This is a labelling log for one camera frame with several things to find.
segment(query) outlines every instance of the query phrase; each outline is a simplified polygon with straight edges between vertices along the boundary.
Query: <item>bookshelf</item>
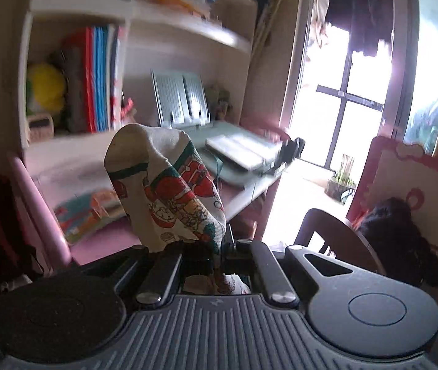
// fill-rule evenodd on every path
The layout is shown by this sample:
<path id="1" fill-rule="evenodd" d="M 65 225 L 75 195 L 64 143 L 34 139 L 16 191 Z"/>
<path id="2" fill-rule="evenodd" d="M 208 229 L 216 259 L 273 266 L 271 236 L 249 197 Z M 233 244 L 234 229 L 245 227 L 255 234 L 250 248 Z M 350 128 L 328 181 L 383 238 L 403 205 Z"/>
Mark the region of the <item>bookshelf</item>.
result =
<path id="1" fill-rule="evenodd" d="M 207 22 L 143 0 L 25 0 L 18 9 L 16 74 L 17 145 L 33 178 L 86 156 L 102 161 L 116 129 L 97 134 L 55 134 L 28 144 L 25 135 L 27 66 L 44 61 L 66 36 L 86 26 L 124 24 L 123 92 L 137 109 L 137 122 L 156 125 L 151 70 L 200 75 L 203 84 L 230 92 L 229 120 L 238 123 L 246 86 L 256 17 L 254 0 L 217 0 L 222 23 Z"/>

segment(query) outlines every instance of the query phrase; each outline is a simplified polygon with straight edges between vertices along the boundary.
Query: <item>stack of papers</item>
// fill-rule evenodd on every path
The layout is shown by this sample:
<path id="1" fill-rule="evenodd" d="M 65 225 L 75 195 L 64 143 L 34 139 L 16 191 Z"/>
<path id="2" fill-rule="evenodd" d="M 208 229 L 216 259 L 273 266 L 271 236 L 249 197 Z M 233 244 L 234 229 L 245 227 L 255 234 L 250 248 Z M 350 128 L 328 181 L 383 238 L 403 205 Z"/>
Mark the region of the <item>stack of papers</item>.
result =
<path id="1" fill-rule="evenodd" d="M 244 134 L 215 136 L 206 139 L 205 145 L 248 171 L 275 161 L 281 146 L 269 146 Z"/>

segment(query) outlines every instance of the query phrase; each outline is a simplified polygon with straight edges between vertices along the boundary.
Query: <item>ridged plastic surface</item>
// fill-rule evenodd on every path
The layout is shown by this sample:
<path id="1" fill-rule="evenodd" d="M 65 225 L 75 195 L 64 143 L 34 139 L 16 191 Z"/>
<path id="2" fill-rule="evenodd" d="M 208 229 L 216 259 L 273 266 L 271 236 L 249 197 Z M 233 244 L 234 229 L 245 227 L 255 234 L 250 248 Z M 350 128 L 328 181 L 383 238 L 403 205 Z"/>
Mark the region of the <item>ridged plastic surface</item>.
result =
<path id="1" fill-rule="evenodd" d="M 399 361 L 344 355 L 315 337 L 301 313 L 268 306 L 260 295 L 177 295 L 163 309 L 135 313 L 121 335 L 90 358 L 45 365 L 7 357 L 0 363 L 2 370 L 390 368 L 438 370 L 424 355 Z"/>
<path id="2" fill-rule="evenodd" d="M 183 85 L 183 76 L 177 73 L 155 73 L 155 88 L 157 90 L 158 104 L 162 114 L 161 120 L 167 124 L 170 121 L 171 112 L 176 124 L 183 124 L 189 116 L 183 112 L 188 110 L 186 93 Z"/>
<path id="3" fill-rule="evenodd" d="M 192 117 L 192 121 L 200 120 L 200 113 L 206 118 L 208 115 L 208 108 L 205 94 L 203 93 L 202 81 L 197 75 L 191 73 L 184 73 L 183 78 L 185 81 L 188 101 L 191 105 L 192 112 L 190 112 L 190 117 Z"/>

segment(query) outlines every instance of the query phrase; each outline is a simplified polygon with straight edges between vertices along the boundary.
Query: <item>plant pot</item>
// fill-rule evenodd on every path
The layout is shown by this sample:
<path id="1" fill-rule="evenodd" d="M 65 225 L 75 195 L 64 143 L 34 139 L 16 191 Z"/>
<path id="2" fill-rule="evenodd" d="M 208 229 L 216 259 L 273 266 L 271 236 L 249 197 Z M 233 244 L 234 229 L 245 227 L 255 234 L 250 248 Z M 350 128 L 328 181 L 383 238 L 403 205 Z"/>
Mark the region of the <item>plant pot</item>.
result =
<path id="1" fill-rule="evenodd" d="M 355 184 L 342 184 L 338 183 L 334 178 L 329 178 L 327 187 L 325 188 L 325 194 L 340 202 L 344 192 L 355 188 Z"/>

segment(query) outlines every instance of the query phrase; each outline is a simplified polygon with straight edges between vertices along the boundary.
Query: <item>small clock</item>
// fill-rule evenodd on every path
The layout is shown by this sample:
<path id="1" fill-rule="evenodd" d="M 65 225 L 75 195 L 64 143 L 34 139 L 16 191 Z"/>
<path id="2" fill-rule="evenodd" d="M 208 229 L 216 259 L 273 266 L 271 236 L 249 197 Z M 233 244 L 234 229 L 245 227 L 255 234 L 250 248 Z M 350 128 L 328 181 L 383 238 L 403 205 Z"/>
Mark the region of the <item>small clock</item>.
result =
<path id="1" fill-rule="evenodd" d="M 27 117 L 26 136 L 28 143 L 42 142 L 55 135 L 53 117 L 49 114 L 36 114 Z"/>

